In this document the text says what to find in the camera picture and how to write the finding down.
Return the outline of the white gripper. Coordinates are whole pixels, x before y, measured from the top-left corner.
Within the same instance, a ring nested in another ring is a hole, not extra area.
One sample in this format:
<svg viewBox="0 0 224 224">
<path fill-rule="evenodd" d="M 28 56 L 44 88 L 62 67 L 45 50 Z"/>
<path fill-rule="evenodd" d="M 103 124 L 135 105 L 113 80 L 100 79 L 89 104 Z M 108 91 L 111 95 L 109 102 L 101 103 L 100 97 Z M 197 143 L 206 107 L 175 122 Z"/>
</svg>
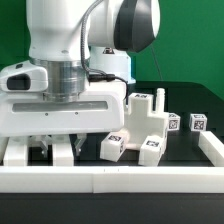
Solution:
<svg viewBox="0 0 224 224">
<path fill-rule="evenodd" d="M 46 102 L 38 93 L 0 94 L 0 137 L 32 136 L 45 158 L 52 144 L 49 135 L 77 134 L 75 155 L 79 156 L 86 133 L 120 130 L 124 125 L 123 82 L 93 82 L 74 102 Z"/>
</svg>

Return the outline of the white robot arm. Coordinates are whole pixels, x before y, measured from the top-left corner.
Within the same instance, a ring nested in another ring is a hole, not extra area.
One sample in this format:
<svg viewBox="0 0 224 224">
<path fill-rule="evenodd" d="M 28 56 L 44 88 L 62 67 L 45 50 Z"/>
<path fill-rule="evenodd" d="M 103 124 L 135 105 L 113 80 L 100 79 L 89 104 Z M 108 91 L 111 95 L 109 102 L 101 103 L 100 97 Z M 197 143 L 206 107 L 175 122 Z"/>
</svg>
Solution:
<svg viewBox="0 0 224 224">
<path fill-rule="evenodd" d="M 124 79 L 92 68 L 93 46 L 139 52 L 156 38 L 158 0 L 26 0 L 29 58 L 0 71 L 0 137 L 117 131 Z"/>
</svg>

